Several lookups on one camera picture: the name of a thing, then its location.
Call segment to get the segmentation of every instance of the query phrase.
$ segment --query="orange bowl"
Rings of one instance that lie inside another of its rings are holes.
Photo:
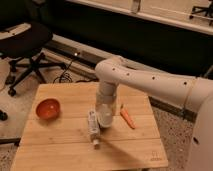
[[[45,99],[41,101],[36,108],[36,114],[44,120],[57,118],[59,113],[60,104],[56,99]]]

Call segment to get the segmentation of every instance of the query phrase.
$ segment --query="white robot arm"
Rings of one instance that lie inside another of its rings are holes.
[[[213,81],[191,76],[133,70],[125,58],[115,56],[97,64],[100,79],[96,112],[101,127],[113,121],[116,90],[119,84],[142,90],[180,108],[198,113],[186,166],[187,171],[213,170]]]

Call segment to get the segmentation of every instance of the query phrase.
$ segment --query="wooden tabletop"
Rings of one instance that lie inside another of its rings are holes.
[[[100,149],[90,142],[87,113],[95,107],[97,83],[40,85],[32,105],[12,171],[128,170],[168,166],[167,157],[147,95],[118,88],[113,125],[102,133]],[[56,98],[60,117],[40,120],[36,106]],[[119,115],[124,103],[136,125],[132,130]]]

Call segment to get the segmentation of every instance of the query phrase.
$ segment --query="white bottle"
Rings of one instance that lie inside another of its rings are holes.
[[[100,128],[98,125],[96,112],[94,110],[91,110],[88,113],[88,128],[90,139],[94,145],[94,148],[98,149],[100,147]]]

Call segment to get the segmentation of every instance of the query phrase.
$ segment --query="chair wheel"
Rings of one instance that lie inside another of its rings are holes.
[[[13,88],[10,88],[8,94],[13,97],[16,94],[16,91]]]
[[[192,19],[192,18],[194,18],[194,16],[193,16],[193,15],[190,15],[190,16],[189,16],[189,19]]]
[[[0,120],[5,121],[7,120],[8,116],[5,112],[0,111]]]

